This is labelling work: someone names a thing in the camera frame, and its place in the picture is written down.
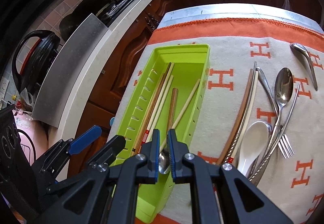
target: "stainless steel panel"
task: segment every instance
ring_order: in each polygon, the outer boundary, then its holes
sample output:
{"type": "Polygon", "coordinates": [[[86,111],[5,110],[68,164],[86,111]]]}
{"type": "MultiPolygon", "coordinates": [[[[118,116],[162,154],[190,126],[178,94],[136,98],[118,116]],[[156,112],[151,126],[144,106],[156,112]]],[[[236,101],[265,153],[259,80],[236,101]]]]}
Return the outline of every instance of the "stainless steel panel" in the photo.
{"type": "Polygon", "coordinates": [[[40,88],[32,118],[58,127],[81,69],[108,28],[90,14],[60,50],[40,88]]]}

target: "white countertop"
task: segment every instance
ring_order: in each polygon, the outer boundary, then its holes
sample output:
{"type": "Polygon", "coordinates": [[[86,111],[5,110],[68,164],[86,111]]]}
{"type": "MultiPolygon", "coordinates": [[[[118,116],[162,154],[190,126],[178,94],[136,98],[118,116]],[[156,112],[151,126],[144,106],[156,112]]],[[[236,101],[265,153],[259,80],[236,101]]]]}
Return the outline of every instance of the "white countertop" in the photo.
{"type": "MultiPolygon", "coordinates": [[[[49,146],[60,139],[67,140],[75,136],[85,104],[106,61],[133,21],[151,1],[135,0],[108,28],[106,34],[89,56],[72,88],[59,127],[50,129],[49,146]]],[[[57,180],[66,178],[67,168],[68,163],[57,180]]]]}

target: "bamboo chopstick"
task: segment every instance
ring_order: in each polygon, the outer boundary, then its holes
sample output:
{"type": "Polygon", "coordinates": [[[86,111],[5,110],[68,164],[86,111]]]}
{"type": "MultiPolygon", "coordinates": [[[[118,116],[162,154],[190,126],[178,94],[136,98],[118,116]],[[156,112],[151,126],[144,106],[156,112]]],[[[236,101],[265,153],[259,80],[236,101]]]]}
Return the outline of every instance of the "bamboo chopstick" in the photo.
{"type": "Polygon", "coordinates": [[[150,118],[152,116],[154,107],[155,107],[155,105],[157,103],[157,100],[158,100],[158,96],[160,95],[161,89],[163,87],[164,81],[166,79],[166,76],[167,76],[167,73],[169,72],[170,67],[171,67],[171,62],[166,67],[166,71],[162,75],[162,78],[160,80],[158,88],[153,93],[153,96],[152,96],[150,104],[149,104],[149,106],[148,106],[148,108],[146,110],[143,122],[142,122],[140,130],[139,130],[139,132],[137,134],[136,141],[135,141],[135,143],[133,145],[133,150],[132,150],[130,156],[133,156],[133,155],[137,154],[136,151],[138,151],[138,149],[139,149],[139,147],[141,145],[143,136],[145,135],[145,129],[147,128],[148,122],[149,122],[149,120],[150,120],[150,118]]]}
{"type": "MultiPolygon", "coordinates": [[[[159,105],[158,111],[157,111],[157,113],[156,113],[156,115],[155,115],[155,117],[154,117],[154,121],[153,121],[153,123],[152,123],[152,127],[151,127],[152,129],[154,129],[155,126],[157,125],[157,122],[158,122],[159,116],[160,116],[160,114],[161,114],[161,111],[162,111],[162,108],[163,108],[164,102],[165,102],[165,100],[166,100],[166,96],[168,95],[169,89],[170,89],[170,87],[171,87],[172,80],[173,80],[173,75],[170,76],[170,79],[169,79],[169,81],[168,81],[168,83],[167,83],[167,86],[166,86],[166,89],[165,89],[165,91],[164,91],[164,94],[163,94],[163,97],[162,97],[161,103],[160,103],[160,105],[159,105]]],[[[147,139],[146,139],[146,142],[149,142],[149,141],[152,140],[152,135],[153,135],[153,130],[150,130],[150,133],[148,134],[148,137],[147,137],[147,139]]]]}
{"type": "MultiPolygon", "coordinates": [[[[177,96],[178,96],[178,89],[173,88],[172,95],[171,95],[170,109],[169,109],[169,117],[168,117],[167,126],[166,126],[166,136],[167,136],[169,129],[171,129],[171,126],[173,124],[174,110],[176,108],[177,96]]],[[[165,144],[166,144],[166,138],[163,140],[162,144],[160,145],[160,150],[159,150],[160,153],[161,153],[162,149],[164,148],[165,144]]]]}
{"type": "Polygon", "coordinates": [[[250,69],[250,74],[248,76],[248,80],[247,80],[247,84],[246,84],[246,88],[245,88],[245,92],[244,92],[244,96],[243,96],[243,99],[242,99],[242,103],[241,103],[241,107],[239,109],[239,112],[236,116],[236,120],[235,120],[235,123],[233,125],[233,128],[232,128],[232,131],[227,139],[227,142],[225,143],[225,146],[216,162],[217,165],[220,165],[221,163],[223,163],[226,155],[228,154],[228,151],[232,145],[232,142],[233,142],[233,139],[235,137],[235,135],[237,134],[238,132],[238,129],[239,129],[239,124],[241,123],[242,121],[242,118],[243,118],[243,113],[244,113],[244,109],[246,107],[246,104],[247,104],[247,98],[248,98],[248,93],[250,91],[250,88],[252,86],[252,69],[250,69]]]}
{"type": "Polygon", "coordinates": [[[190,95],[189,95],[187,101],[185,102],[185,104],[184,104],[182,110],[180,111],[180,113],[179,113],[177,119],[175,120],[175,122],[173,123],[173,125],[172,125],[171,128],[175,129],[175,128],[177,127],[177,125],[178,125],[178,123],[180,122],[180,120],[181,120],[181,118],[182,118],[184,112],[185,112],[186,109],[188,108],[188,105],[189,105],[189,103],[190,103],[190,101],[191,101],[193,95],[195,94],[196,89],[198,88],[199,82],[200,82],[200,79],[197,80],[197,82],[196,82],[195,86],[193,87],[193,89],[192,89],[192,91],[191,91],[191,93],[190,93],[190,95]]]}
{"type": "Polygon", "coordinates": [[[170,78],[170,75],[171,75],[171,72],[172,72],[173,66],[174,66],[174,62],[171,63],[170,68],[168,69],[168,72],[166,72],[167,75],[166,75],[165,81],[164,81],[164,83],[163,83],[162,89],[161,89],[161,91],[160,91],[160,94],[159,94],[159,96],[158,96],[158,100],[157,100],[157,102],[156,102],[156,104],[155,104],[155,106],[154,106],[154,109],[153,109],[153,112],[152,112],[151,118],[150,118],[150,120],[149,120],[149,122],[148,122],[148,125],[147,125],[147,128],[146,128],[146,131],[145,131],[145,135],[144,135],[143,140],[142,140],[143,143],[148,142],[148,141],[147,141],[148,134],[150,133],[150,130],[151,130],[151,128],[152,128],[153,121],[154,121],[154,119],[155,119],[156,113],[157,113],[158,108],[159,108],[159,106],[160,106],[160,102],[161,102],[161,100],[162,100],[164,90],[165,90],[165,88],[166,88],[166,86],[167,86],[167,84],[168,84],[168,81],[169,81],[169,78],[170,78]]]}

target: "blue handle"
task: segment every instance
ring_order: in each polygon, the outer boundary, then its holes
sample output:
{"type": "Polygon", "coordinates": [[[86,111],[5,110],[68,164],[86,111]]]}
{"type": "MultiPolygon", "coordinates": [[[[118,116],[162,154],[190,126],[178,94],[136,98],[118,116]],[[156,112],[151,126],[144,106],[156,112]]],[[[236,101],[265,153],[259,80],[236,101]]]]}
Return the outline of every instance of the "blue handle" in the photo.
{"type": "Polygon", "coordinates": [[[84,148],[93,143],[101,135],[101,128],[98,125],[92,126],[87,130],[83,135],[74,140],[71,145],[68,153],[70,155],[79,154],[84,148]]]}

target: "metal screw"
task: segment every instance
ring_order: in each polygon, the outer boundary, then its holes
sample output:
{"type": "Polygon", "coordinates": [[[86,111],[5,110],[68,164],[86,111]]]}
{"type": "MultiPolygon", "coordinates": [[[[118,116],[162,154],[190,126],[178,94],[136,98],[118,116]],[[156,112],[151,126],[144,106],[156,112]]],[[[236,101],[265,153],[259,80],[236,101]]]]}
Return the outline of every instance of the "metal screw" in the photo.
{"type": "Polygon", "coordinates": [[[143,161],[145,159],[145,155],[144,154],[137,154],[135,157],[136,157],[136,159],[138,159],[140,161],[143,161]]]}
{"type": "Polygon", "coordinates": [[[90,168],[95,168],[96,165],[97,165],[97,164],[96,164],[95,162],[91,162],[91,163],[89,164],[89,167],[90,167],[90,168]]]}
{"type": "Polygon", "coordinates": [[[184,155],[184,158],[185,158],[185,159],[188,159],[188,160],[192,160],[192,159],[195,158],[195,155],[192,154],[192,153],[186,153],[186,154],[184,155]]]}
{"type": "Polygon", "coordinates": [[[224,163],[222,164],[222,168],[225,170],[225,171],[230,171],[233,169],[233,166],[229,163],[224,163]]]}
{"type": "Polygon", "coordinates": [[[108,166],[106,166],[105,164],[100,164],[97,166],[97,169],[99,172],[105,172],[105,171],[107,171],[108,166]]]}

